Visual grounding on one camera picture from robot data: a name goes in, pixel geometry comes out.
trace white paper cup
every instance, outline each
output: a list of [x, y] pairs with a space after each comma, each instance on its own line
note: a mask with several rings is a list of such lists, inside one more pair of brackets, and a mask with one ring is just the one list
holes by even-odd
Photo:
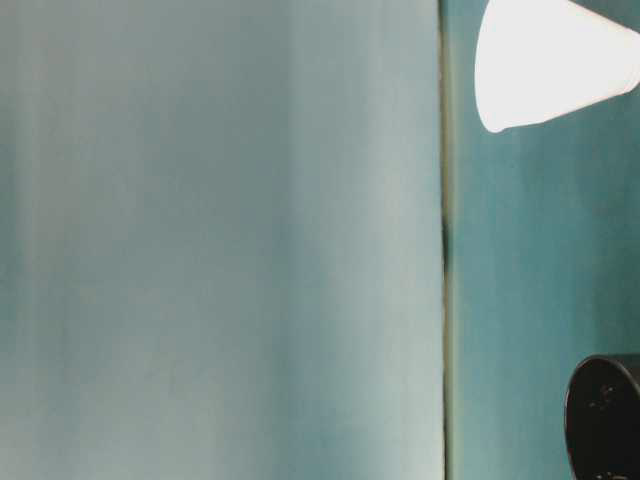
[[545, 122], [633, 90], [640, 34], [569, 0], [490, 0], [476, 103], [491, 132]]

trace black object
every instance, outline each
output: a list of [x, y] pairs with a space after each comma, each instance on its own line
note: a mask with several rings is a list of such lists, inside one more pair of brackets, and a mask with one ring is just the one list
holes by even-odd
[[640, 355], [595, 355], [576, 368], [564, 431], [576, 480], [640, 480]]

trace teal background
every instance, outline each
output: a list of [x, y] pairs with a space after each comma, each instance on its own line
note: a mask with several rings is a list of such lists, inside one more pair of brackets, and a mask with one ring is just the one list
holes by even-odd
[[[640, 28], [637, 2], [579, 3]], [[488, 133], [473, 90], [485, 5], [442, 9], [449, 473], [568, 479], [572, 369], [589, 354], [640, 350], [640, 97]]]
[[442, 477], [436, 25], [3, 2], [0, 476]]

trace dark vertical line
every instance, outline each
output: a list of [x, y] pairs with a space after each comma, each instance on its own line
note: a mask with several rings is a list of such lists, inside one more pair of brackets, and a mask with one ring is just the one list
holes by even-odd
[[452, 331], [451, 331], [451, 252], [450, 252], [450, 221], [452, 202], [451, 181], [451, 148], [450, 148], [450, 121], [451, 103], [450, 92], [451, 76], [449, 70], [449, 44], [446, 29], [446, 2], [438, 0], [438, 60], [439, 60], [439, 93], [440, 93], [440, 174], [441, 174], [441, 205], [442, 205], [442, 305], [443, 305], [443, 434], [444, 434], [444, 477], [451, 480], [452, 455], [451, 455], [451, 401], [453, 396], [452, 385]]

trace wall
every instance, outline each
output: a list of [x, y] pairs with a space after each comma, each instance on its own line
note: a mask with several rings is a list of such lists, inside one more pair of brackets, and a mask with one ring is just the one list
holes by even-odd
[[9, 0], [0, 472], [438, 478], [434, 2]]
[[[579, 3], [640, 27], [636, 2]], [[570, 478], [563, 399], [572, 369], [592, 353], [640, 349], [640, 97], [489, 134], [473, 93], [485, 5], [446, 0], [442, 12], [450, 473]]]
[[442, 478], [436, 2], [292, 18], [292, 478]]
[[2, 476], [282, 478], [288, 4], [12, 14]]

